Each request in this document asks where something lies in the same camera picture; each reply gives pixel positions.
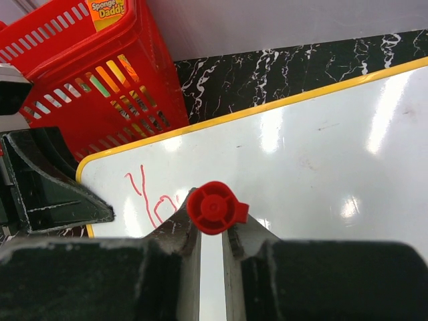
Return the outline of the yellow framed whiteboard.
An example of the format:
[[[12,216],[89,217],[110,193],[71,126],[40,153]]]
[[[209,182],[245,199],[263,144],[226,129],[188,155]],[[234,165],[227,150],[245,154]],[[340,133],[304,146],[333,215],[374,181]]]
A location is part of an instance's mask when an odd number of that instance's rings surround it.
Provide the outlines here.
[[[228,185],[285,239],[388,240],[427,256],[427,59],[87,156],[111,204],[94,237],[142,237],[187,190]]]

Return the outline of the orange sponge daddy box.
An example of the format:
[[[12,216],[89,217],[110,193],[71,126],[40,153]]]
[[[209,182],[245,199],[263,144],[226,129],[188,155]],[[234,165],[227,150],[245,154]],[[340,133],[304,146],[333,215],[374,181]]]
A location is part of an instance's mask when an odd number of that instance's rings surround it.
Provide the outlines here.
[[[106,29],[126,13],[124,0],[87,0],[86,4],[96,31]]]

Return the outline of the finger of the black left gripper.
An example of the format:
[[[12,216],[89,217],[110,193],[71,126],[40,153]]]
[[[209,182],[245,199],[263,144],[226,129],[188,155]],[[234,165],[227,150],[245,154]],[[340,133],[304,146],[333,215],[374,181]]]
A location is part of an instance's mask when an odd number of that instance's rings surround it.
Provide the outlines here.
[[[22,233],[47,233],[114,219],[113,208],[76,181],[78,163],[57,127],[17,133],[15,177],[23,205]]]

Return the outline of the red plastic shopping basket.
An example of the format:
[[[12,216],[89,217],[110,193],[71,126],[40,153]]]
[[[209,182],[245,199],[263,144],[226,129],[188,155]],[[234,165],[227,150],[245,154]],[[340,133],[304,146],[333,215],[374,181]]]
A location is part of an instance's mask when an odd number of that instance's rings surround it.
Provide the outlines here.
[[[176,67],[145,1],[96,31],[86,1],[49,1],[1,26],[1,61],[33,87],[20,113],[56,126],[77,160],[188,125]]]

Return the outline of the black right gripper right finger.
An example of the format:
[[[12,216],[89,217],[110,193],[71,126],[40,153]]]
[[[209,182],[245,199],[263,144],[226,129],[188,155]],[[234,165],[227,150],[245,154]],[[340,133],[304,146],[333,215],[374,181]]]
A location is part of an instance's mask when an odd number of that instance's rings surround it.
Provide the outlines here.
[[[222,241],[228,320],[427,319],[427,265],[404,243],[280,239],[254,218]]]

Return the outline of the red capped whiteboard marker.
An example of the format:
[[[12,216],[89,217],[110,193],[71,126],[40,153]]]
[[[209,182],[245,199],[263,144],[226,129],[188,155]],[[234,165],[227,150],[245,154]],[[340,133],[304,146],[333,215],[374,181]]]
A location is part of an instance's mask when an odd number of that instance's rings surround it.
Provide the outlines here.
[[[187,213],[199,231],[217,235],[236,223],[247,223],[249,205],[240,202],[233,191],[219,181],[196,188],[187,201]]]

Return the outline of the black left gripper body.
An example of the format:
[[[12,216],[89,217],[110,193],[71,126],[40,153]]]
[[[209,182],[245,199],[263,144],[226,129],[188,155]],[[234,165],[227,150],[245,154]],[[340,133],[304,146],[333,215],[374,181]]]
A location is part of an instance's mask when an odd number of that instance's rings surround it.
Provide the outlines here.
[[[1,234],[16,234],[23,228],[23,205],[15,170],[17,152],[13,138],[17,133],[1,133]]]

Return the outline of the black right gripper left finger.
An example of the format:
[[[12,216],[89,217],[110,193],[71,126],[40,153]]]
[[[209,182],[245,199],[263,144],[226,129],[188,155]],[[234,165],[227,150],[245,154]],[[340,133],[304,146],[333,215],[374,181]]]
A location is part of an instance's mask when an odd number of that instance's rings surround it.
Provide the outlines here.
[[[198,320],[201,233],[182,204],[142,238],[16,237],[2,320]]]

